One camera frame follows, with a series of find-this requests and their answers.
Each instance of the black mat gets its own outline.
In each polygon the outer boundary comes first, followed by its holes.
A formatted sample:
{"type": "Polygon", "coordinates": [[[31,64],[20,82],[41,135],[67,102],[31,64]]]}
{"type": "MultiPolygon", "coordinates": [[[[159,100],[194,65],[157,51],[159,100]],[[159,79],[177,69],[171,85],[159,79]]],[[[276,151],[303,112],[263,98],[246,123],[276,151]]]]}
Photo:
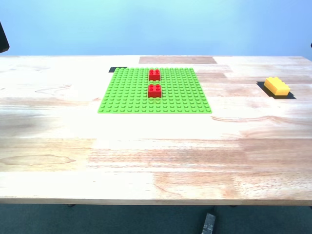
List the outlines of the black mat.
{"type": "Polygon", "coordinates": [[[116,70],[116,68],[127,68],[127,67],[111,67],[109,69],[109,72],[114,72],[116,70]]]}

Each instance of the lego brick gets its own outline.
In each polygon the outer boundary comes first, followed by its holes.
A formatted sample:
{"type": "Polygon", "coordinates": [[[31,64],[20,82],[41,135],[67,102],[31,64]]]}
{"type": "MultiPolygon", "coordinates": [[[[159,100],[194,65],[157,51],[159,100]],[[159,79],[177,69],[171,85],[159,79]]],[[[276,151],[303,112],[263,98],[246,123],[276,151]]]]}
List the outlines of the lego brick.
{"type": "Polygon", "coordinates": [[[160,84],[148,86],[148,97],[149,98],[161,98],[161,86],[160,84]]]}
{"type": "Polygon", "coordinates": [[[116,68],[98,113],[212,112],[193,68],[159,68],[161,81],[149,81],[150,69],[116,68]],[[148,98],[150,84],[161,85],[161,98],[148,98]]]}
{"type": "Polygon", "coordinates": [[[158,69],[150,70],[148,73],[148,79],[149,80],[160,80],[160,71],[158,69]]]}
{"type": "Polygon", "coordinates": [[[267,87],[276,96],[287,96],[290,88],[278,77],[269,77],[264,82],[264,86],[267,87]]]}

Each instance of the yellow lego brick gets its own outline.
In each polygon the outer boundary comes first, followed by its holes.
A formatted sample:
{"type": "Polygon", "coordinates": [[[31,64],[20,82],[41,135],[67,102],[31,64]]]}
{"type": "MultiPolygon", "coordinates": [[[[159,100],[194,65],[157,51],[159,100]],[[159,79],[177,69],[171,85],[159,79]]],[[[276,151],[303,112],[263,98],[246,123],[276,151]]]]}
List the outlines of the yellow lego brick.
{"type": "Polygon", "coordinates": [[[287,96],[291,90],[288,85],[282,82],[278,77],[269,77],[264,82],[267,87],[276,96],[287,96]]]}

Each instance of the green lego baseplate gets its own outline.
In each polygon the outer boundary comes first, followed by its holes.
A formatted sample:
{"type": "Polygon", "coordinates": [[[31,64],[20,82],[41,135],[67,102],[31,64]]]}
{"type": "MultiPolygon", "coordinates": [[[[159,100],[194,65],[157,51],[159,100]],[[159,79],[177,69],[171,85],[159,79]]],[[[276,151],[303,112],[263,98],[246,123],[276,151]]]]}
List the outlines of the green lego baseplate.
{"type": "Polygon", "coordinates": [[[117,68],[98,109],[108,113],[212,113],[193,68],[117,68]],[[148,78],[160,70],[160,81],[148,78]],[[148,85],[160,84],[161,97],[148,98],[148,85]]]}

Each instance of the wood grain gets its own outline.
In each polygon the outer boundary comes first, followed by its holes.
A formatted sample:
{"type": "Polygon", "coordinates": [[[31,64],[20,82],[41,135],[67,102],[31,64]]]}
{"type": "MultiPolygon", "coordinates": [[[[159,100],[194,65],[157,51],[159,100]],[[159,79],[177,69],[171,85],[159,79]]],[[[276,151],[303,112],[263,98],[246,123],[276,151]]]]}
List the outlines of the wood grain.
{"type": "Polygon", "coordinates": [[[312,205],[311,74],[302,57],[0,57],[0,202],[312,205]],[[213,113],[98,115],[111,66],[193,67],[213,113]],[[268,76],[297,99],[268,97],[268,76]]]}
{"type": "Polygon", "coordinates": [[[211,56],[143,56],[139,63],[216,64],[211,56]]]}

